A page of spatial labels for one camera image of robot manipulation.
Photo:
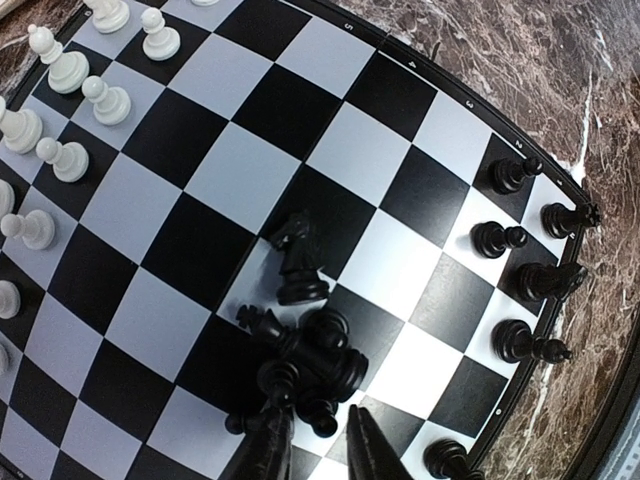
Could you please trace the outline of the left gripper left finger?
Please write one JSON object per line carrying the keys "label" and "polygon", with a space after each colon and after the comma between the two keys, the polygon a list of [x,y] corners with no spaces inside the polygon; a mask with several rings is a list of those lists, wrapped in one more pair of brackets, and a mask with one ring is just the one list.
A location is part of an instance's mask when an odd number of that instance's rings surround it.
{"label": "left gripper left finger", "polygon": [[244,448],[235,479],[289,479],[291,477],[293,407],[269,406],[259,414],[236,414],[234,432],[244,433]]}

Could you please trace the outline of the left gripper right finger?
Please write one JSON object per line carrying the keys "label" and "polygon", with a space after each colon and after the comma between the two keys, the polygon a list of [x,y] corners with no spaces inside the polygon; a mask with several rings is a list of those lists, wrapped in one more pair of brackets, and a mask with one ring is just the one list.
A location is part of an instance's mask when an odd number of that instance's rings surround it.
{"label": "left gripper right finger", "polygon": [[349,407],[346,438],[349,479],[412,480],[366,408]]}

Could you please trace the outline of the black chess piece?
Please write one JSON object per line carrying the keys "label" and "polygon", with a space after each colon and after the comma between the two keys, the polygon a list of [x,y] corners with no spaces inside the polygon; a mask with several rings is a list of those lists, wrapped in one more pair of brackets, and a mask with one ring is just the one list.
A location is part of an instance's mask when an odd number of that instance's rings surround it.
{"label": "black chess piece", "polygon": [[516,294],[526,301],[554,298],[564,302],[585,281],[588,269],[577,262],[559,266],[525,263],[515,274]]}
{"label": "black chess piece", "polygon": [[501,321],[494,327],[492,348],[507,363],[518,363],[531,358],[548,364],[559,364],[573,357],[562,340],[534,336],[527,323],[516,319]]}
{"label": "black chess piece", "polygon": [[436,479],[486,479],[481,470],[469,466],[465,447],[452,439],[442,439],[430,444],[423,452],[423,462],[429,474]]}

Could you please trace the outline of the black chess piece corner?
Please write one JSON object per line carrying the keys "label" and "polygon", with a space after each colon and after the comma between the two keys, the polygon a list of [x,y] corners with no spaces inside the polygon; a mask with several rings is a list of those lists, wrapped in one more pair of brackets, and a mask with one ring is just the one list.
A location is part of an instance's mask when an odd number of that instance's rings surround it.
{"label": "black chess piece corner", "polygon": [[553,238],[563,239],[578,227],[595,228],[601,224],[601,213],[596,204],[586,203],[574,210],[556,202],[541,209],[541,223],[545,232]]}

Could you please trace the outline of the black pawn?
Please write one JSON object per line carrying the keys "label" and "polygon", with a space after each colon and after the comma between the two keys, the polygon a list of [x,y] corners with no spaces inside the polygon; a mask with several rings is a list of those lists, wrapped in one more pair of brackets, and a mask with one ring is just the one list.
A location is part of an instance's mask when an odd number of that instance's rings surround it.
{"label": "black pawn", "polygon": [[543,171],[543,163],[537,157],[525,159],[500,159],[492,163],[490,178],[493,189],[503,195],[518,192],[527,178]]}

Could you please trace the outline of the black white chess board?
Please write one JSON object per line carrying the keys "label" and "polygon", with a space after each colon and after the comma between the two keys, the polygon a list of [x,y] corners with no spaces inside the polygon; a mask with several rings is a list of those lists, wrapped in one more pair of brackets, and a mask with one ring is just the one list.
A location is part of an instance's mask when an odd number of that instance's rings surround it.
{"label": "black white chess board", "polygon": [[[116,31],[140,25],[155,62],[181,46],[166,2],[131,2]],[[200,15],[233,5],[223,36],[277,62],[265,75],[233,68],[232,94],[252,92],[233,116],[246,135],[232,146],[230,192],[263,223],[176,381],[109,358],[70,390],[1,340],[2,465],[21,479],[225,478],[244,443],[226,418],[263,408],[256,375],[274,354],[239,327],[243,305],[270,309],[290,328],[322,307],[347,318],[350,344],[369,360],[351,402],[370,410],[412,477],[428,477],[423,452],[442,438],[478,455],[523,371],[495,354],[494,327],[513,318],[542,334],[557,316],[558,300],[516,294],[516,271],[576,262],[582,242],[583,227],[548,235],[541,209],[574,210],[590,203],[587,194],[470,89],[337,7],[185,2]],[[528,157],[542,173],[497,193],[492,163]],[[329,297],[282,306],[284,253],[269,237],[301,211],[315,224]],[[481,256],[470,232],[488,221],[522,227],[526,245]]]}

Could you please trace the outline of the black pawn second row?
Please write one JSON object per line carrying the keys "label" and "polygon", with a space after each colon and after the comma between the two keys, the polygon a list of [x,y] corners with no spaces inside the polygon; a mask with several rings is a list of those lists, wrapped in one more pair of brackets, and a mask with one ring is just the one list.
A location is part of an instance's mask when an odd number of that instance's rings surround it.
{"label": "black pawn second row", "polygon": [[522,227],[505,228],[495,221],[475,225],[470,237],[475,250],[490,259],[499,258],[508,248],[522,248],[528,241],[528,233]]}

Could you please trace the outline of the pile of black chess pieces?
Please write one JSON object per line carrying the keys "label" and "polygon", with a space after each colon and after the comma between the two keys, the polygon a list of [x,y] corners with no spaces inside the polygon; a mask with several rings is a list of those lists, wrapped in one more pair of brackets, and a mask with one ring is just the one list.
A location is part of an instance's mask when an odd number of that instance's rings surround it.
{"label": "pile of black chess pieces", "polygon": [[[307,211],[291,214],[269,237],[284,253],[276,291],[282,306],[308,304],[329,297],[329,284],[319,277],[320,253],[315,224]],[[337,407],[362,384],[368,358],[349,345],[349,324],[339,311],[322,307],[306,313],[295,329],[280,323],[272,310],[241,306],[236,314],[252,338],[277,351],[262,364],[257,384],[276,408],[293,408],[320,438],[337,432]]]}

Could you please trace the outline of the row of white chess pieces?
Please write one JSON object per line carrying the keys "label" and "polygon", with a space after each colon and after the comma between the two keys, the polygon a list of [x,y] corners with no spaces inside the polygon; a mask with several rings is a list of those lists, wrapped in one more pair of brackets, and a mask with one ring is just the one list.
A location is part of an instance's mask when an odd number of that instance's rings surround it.
{"label": "row of white chess pieces", "polygon": [[34,153],[1,153],[19,213],[43,210],[56,226],[41,251],[1,242],[2,276],[21,295],[1,340],[70,390],[109,358],[176,381],[264,220],[235,206],[230,192],[232,146],[246,135],[233,116],[252,92],[245,85],[232,94],[233,68],[265,75],[277,62],[223,36],[233,5],[200,15],[168,1],[161,11],[181,38],[166,61],[144,54],[137,24],[102,35],[83,20],[65,45],[128,93],[123,122],[99,123],[80,92],[57,94],[45,79],[25,100],[45,135],[86,149],[80,180],[59,181]]}

